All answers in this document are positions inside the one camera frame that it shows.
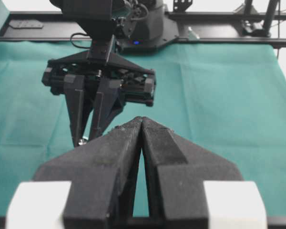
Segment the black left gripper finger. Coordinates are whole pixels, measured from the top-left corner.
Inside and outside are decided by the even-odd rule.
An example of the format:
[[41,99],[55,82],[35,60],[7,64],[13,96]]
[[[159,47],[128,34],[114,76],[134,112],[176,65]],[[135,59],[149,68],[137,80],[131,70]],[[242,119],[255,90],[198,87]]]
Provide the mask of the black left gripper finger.
[[34,181],[70,181],[67,229],[108,229],[133,214],[142,118],[42,164]]
[[242,181],[227,159],[144,117],[143,153],[151,215],[166,229],[206,229],[208,207],[203,182]]

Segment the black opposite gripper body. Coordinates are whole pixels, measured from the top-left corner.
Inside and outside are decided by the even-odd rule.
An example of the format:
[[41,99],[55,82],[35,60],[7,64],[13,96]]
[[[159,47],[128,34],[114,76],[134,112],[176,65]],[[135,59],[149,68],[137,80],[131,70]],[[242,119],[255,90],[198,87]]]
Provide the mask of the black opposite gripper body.
[[120,56],[115,48],[115,37],[93,40],[90,48],[73,55],[48,61],[42,83],[55,95],[63,93],[63,86],[72,76],[83,76],[84,87],[96,94],[102,79],[108,87],[120,89],[126,101],[153,106],[156,86],[155,71],[145,69]]

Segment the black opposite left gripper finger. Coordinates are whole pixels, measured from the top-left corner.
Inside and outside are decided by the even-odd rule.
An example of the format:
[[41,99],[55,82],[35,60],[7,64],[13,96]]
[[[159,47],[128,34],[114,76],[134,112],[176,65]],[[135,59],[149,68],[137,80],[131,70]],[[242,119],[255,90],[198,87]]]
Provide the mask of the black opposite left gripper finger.
[[90,140],[100,137],[111,121],[123,111],[125,95],[122,83],[123,80],[101,79],[93,104]]
[[66,99],[71,137],[74,147],[79,145],[80,139],[88,121],[89,110],[85,104],[85,76],[67,74],[64,77],[63,91]]

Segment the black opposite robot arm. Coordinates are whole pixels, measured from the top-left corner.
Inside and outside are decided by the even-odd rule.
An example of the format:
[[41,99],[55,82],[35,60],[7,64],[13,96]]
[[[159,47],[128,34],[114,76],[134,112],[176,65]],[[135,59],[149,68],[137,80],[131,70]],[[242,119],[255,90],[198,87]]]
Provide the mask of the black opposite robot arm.
[[153,104],[155,73],[113,50],[145,19],[136,0],[54,0],[92,38],[88,51],[49,60],[42,82],[64,94],[74,149],[33,180],[71,184],[66,229],[208,229],[204,182],[241,181],[232,162],[148,117],[104,131],[125,102]]

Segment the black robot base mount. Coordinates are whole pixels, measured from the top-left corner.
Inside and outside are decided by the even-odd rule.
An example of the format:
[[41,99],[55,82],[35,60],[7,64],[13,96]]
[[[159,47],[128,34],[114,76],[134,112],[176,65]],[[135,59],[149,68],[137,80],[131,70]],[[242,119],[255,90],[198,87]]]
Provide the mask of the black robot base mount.
[[154,52],[181,38],[176,21],[168,18],[162,0],[140,0],[149,13],[146,19],[136,24],[129,38],[117,39],[119,52]]

